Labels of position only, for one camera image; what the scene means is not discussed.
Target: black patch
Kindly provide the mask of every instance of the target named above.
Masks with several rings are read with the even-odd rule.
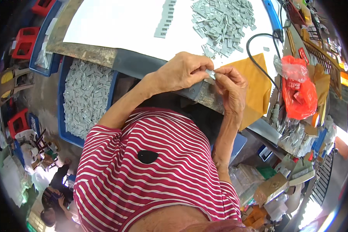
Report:
[[[158,153],[153,151],[143,150],[138,152],[138,160],[144,164],[150,164],[154,162],[158,157]]]

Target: black cable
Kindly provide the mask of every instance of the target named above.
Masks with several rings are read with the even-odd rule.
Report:
[[[286,5],[288,3],[286,2],[286,0],[278,0],[278,2],[280,3],[280,7],[279,8],[280,8],[280,23],[281,23],[281,27],[282,27],[282,29],[288,28],[288,27],[290,27],[292,25],[291,24],[291,20],[290,20],[290,16],[288,15],[288,13],[286,13],[287,20],[288,20],[288,25],[287,26],[283,26],[282,25],[282,7],[285,9],[285,12],[286,12]],[[273,32],[273,35],[267,34],[267,33],[260,33],[260,34],[253,35],[246,43],[246,52],[247,52],[249,58],[251,59],[251,61],[269,78],[270,81],[272,81],[273,85],[277,88],[277,90],[279,92],[281,92],[281,90],[282,90],[282,80],[280,81],[280,87],[278,87],[277,84],[273,81],[273,79],[268,75],[268,73],[254,60],[253,56],[251,56],[251,53],[250,53],[250,42],[251,42],[252,39],[254,39],[257,36],[270,36],[273,39],[274,47],[276,48],[278,58],[281,59],[280,52],[278,51],[278,47],[277,47],[277,44],[276,44],[276,39],[278,39],[278,36],[275,36],[274,34],[275,34],[275,32]]]
[[[276,43],[276,39],[278,39],[278,37],[274,36],[274,35],[271,35],[271,34],[267,34],[267,33],[260,33],[260,34],[256,34],[256,35],[253,35],[251,36],[251,38],[247,41],[246,43],[246,52],[249,56],[249,58],[251,59],[251,61],[269,78],[270,81],[272,81],[273,85],[277,88],[277,90],[279,92],[281,92],[281,88],[279,88],[276,83],[273,81],[273,79],[268,75],[267,72],[265,72],[265,70],[254,60],[253,56],[251,56],[251,53],[250,53],[250,42],[251,40],[253,40],[255,37],[257,36],[270,36],[272,37],[273,39],[273,43],[274,43],[274,47],[276,48],[276,51],[277,51],[277,55],[278,55],[278,58],[281,59],[281,56],[280,56],[280,53],[278,51],[278,47],[277,47],[277,43]]]

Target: red plastic stool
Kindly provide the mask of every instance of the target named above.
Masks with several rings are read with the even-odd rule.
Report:
[[[57,0],[37,0],[31,10],[34,14],[46,17],[56,1]]]
[[[34,49],[40,27],[25,27],[18,31],[12,58],[29,60]]]
[[[16,115],[14,115],[13,118],[11,118],[8,121],[8,128],[10,132],[10,137],[15,139],[15,135],[18,134],[21,131],[28,130],[30,127],[27,124],[27,118],[26,113],[28,112],[28,109],[24,109],[21,112],[18,112]]]

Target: packaging box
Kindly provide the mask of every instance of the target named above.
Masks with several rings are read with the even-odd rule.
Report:
[[[254,193],[254,199],[259,206],[262,206],[273,200],[287,188],[288,180],[282,173],[278,172],[272,178],[259,185]]]

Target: concrete floor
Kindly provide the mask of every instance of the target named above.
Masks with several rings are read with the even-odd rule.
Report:
[[[72,160],[69,174],[76,174],[79,165],[82,148],[62,140],[58,134],[58,92],[59,73],[50,77],[44,77],[34,73],[35,86],[24,90],[21,94],[21,101],[27,105],[28,111],[35,114],[40,123],[40,130],[46,129],[45,137],[59,144],[59,166],[62,166],[66,157]]]

